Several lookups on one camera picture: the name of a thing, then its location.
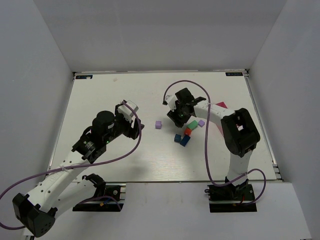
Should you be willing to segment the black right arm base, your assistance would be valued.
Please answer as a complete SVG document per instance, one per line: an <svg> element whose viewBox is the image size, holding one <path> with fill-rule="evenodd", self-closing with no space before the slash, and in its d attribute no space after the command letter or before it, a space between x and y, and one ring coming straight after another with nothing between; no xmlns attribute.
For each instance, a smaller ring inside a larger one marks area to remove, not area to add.
<svg viewBox="0 0 320 240"><path fill-rule="evenodd" d="M208 195L211 213L254 213L257 212L253 186L248 184L233 192L232 185L217 187L208 185L204 193Z"/></svg>

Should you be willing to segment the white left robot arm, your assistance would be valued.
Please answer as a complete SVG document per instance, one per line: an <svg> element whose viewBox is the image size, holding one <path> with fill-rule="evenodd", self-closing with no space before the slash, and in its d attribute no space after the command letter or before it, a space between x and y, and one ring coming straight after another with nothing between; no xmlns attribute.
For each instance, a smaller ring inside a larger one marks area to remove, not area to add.
<svg viewBox="0 0 320 240"><path fill-rule="evenodd" d="M16 218L34 237L45 235L61 214L77 204L104 199L118 201L102 177L82 172L97 166L96 160L119 136L141 140L144 125L137 117L138 109L128 100L116 105L114 112L100 111L72 146L60 169L49 173L28 193L18 193L13 198Z"/></svg>

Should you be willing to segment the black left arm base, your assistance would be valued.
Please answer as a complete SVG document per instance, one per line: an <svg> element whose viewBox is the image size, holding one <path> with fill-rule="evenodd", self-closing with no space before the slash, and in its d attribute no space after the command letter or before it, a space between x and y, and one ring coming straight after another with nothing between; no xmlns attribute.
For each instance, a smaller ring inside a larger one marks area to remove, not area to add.
<svg viewBox="0 0 320 240"><path fill-rule="evenodd" d="M88 199L96 200L82 201L72 208L73 212L120 212L125 203L126 184L107 183L97 174L83 175L85 184L91 183L93 194Z"/></svg>

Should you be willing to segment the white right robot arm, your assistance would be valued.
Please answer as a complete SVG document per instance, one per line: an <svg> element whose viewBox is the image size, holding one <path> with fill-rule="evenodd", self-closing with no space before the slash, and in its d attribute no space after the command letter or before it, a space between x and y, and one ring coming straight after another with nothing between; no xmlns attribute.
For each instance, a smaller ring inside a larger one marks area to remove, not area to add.
<svg viewBox="0 0 320 240"><path fill-rule="evenodd" d="M195 98L184 88L174 95L166 95L163 104L169 106L167 116L175 126L182 128L190 117L206 120L205 127L205 162L208 163L208 131L209 123L222 129L222 136L230 152L229 169L225 183L234 186L245 183L248 179L248 166L251 155L261 137L247 109L231 110L211 104L204 97Z"/></svg>

